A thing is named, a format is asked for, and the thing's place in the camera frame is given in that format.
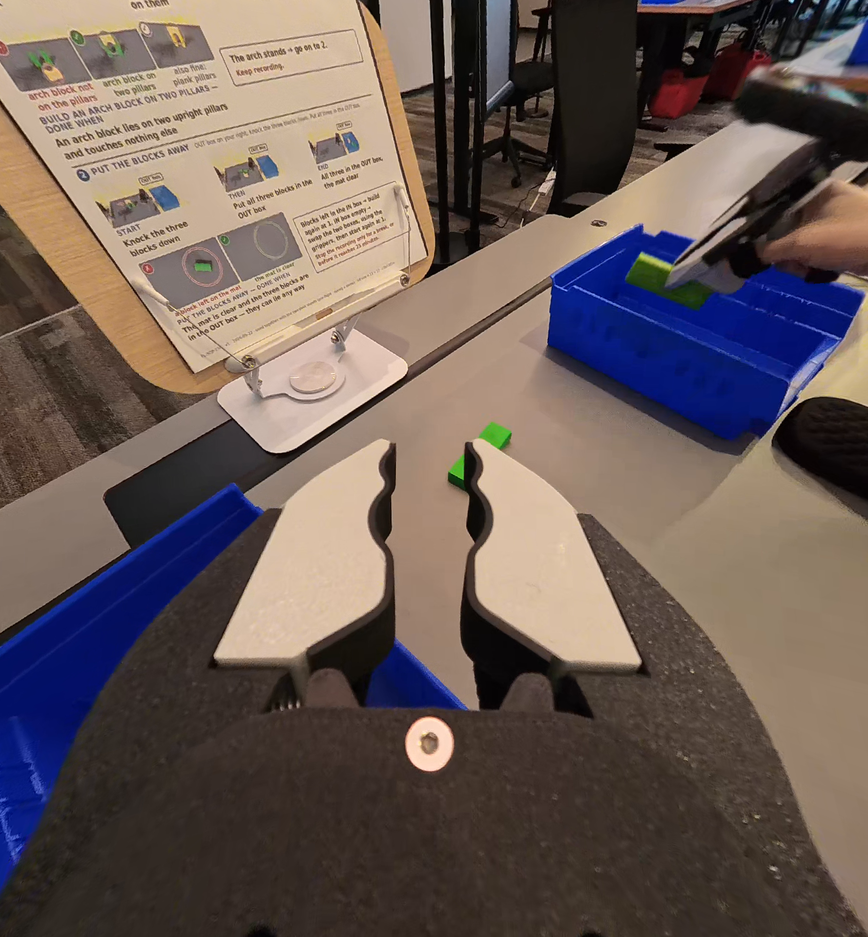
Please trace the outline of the green wooden block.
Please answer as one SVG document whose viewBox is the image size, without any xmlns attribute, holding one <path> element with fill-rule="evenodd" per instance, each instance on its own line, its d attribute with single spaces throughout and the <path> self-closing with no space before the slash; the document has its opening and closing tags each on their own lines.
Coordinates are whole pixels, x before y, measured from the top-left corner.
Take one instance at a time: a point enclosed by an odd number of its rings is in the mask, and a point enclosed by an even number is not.
<svg viewBox="0 0 868 937">
<path fill-rule="evenodd" d="M 502 450 L 508 446 L 509 442 L 511 441 L 511 437 L 512 431 L 509 428 L 506 428 L 498 423 L 491 422 L 481 431 L 478 438 L 486 440 L 498 450 Z M 465 491 L 465 472 L 466 455 L 463 453 L 456 460 L 456 462 L 453 463 L 447 474 L 449 484 Z"/>
<path fill-rule="evenodd" d="M 668 287 L 672 265 L 647 253 L 640 253 L 629 269 L 624 283 L 685 308 L 698 310 L 707 303 L 714 290 L 693 280 L 681 286 Z"/>
</svg>

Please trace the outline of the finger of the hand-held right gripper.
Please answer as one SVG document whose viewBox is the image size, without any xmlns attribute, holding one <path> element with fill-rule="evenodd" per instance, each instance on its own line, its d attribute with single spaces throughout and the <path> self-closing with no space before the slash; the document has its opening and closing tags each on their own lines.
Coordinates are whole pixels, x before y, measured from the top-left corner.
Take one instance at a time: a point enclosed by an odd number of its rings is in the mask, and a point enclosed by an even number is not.
<svg viewBox="0 0 868 937">
<path fill-rule="evenodd" d="M 820 141 L 768 124 L 733 123 L 692 150 L 707 197 L 696 246 L 712 248 L 739 234 L 808 172 Z"/>
<path fill-rule="evenodd" d="M 732 294 L 752 275 L 748 272 L 753 262 L 751 244 L 722 246 L 713 261 L 708 260 L 708 253 L 706 248 L 695 249 L 693 245 L 683 252 L 666 275 L 664 288 L 675 290 L 700 284 L 715 293 Z"/>
</svg>

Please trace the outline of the black partition panel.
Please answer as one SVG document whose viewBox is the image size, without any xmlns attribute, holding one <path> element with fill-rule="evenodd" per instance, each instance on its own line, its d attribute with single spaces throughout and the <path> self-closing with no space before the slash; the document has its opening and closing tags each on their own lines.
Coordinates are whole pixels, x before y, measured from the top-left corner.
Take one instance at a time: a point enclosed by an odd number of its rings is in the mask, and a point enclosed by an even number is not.
<svg viewBox="0 0 868 937">
<path fill-rule="evenodd" d="M 572 217 L 615 192 L 638 126 L 633 1 L 552 2 L 556 178 L 548 213 Z"/>
</svg>

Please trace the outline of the black office chair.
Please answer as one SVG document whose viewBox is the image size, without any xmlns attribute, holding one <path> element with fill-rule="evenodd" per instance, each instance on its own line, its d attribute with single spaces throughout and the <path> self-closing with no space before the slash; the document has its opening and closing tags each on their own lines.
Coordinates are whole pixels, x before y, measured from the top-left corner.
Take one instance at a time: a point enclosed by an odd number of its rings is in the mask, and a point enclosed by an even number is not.
<svg viewBox="0 0 868 937">
<path fill-rule="evenodd" d="M 512 137 L 511 111 L 512 108 L 516 108 L 517 111 L 524 111 L 526 102 L 529 99 L 539 96 L 543 92 L 553 90 L 554 66 L 550 61 L 516 63 L 512 70 L 512 83 L 513 93 L 505 105 L 506 113 L 502 136 L 485 145 L 484 157 L 490 158 L 496 154 L 501 154 L 502 162 L 511 163 L 513 170 L 512 188 L 519 188 L 522 184 L 520 156 L 532 160 L 536 159 L 537 164 L 546 170 L 552 168 L 553 161 L 546 151 L 520 143 Z"/>
</svg>

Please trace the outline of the black round floor lamp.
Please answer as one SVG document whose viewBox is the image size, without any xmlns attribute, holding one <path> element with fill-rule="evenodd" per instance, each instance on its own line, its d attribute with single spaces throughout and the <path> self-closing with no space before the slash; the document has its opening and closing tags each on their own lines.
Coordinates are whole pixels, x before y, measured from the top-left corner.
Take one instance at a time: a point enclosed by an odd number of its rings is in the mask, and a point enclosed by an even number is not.
<svg viewBox="0 0 868 937">
<path fill-rule="evenodd" d="M 481 225 L 494 220 L 481 209 L 485 149 L 487 2 L 451 2 L 453 47 L 453 203 L 448 203 L 447 83 L 444 3 L 429 1 L 438 229 L 428 274 L 459 262 L 481 246 Z"/>
</svg>

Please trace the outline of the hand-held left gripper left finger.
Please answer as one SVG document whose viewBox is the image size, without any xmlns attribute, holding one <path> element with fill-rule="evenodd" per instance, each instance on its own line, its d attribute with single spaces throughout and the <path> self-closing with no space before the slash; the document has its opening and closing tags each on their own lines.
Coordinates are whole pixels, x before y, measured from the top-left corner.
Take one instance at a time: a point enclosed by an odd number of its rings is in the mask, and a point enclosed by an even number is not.
<svg viewBox="0 0 868 937">
<path fill-rule="evenodd" d="M 277 668 L 299 693 L 331 668 L 368 684 L 393 650 L 395 446 L 378 439 L 281 509 L 214 654 L 221 668 Z"/>
</svg>

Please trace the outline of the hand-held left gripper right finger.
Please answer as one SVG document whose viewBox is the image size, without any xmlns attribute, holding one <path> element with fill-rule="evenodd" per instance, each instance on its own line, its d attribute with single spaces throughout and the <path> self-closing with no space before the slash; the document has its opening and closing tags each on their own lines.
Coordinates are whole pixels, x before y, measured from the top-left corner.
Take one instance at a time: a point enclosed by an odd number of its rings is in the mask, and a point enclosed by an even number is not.
<svg viewBox="0 0 868 937">
<path fill-rule="evenodd" d="M 573 505 L 484 439 L 465 445 L 469 496 L 461 643 L 478 701 L 500 704 L 526 673 L 560 704 L 577 680 L 643 673 L 643 659 Z"/>
</svg>

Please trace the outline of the blue plastic bin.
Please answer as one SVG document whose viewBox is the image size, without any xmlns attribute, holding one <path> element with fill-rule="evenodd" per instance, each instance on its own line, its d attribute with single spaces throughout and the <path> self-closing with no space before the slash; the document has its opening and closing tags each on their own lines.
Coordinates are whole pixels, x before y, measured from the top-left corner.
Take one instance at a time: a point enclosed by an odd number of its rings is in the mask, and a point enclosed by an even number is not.
<svg viewBox="0 0 868 937">
<path fill-rule="evenodd" d="M 0 935 L 473 935 L 487 729 L 381 621 L 217 664 L 285 511 L 228 486 L 0 648 Z"/>
<path fill-rule="evenodd" d="M 692 238 L 628 228 L 552 275 L 547 343 L 722 439 L 763 436 L 844 340 L 864 292 L 776 269 L 694 310 L 626 282 Z"/>
</svg>

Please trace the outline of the person's right hand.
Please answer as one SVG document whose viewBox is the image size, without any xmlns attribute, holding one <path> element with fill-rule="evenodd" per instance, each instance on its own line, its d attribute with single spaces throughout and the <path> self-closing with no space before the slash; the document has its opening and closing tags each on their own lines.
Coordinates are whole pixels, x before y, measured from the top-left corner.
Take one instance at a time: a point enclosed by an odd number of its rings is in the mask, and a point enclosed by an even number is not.
<svg viewBox="0 0 868 937">
<path fill-rule="evenodd" d="M 802 209 L 796 228 L 765 243 L 767 264 L 868 277 L 868 190 L 830 182 Z"/>
</svg>

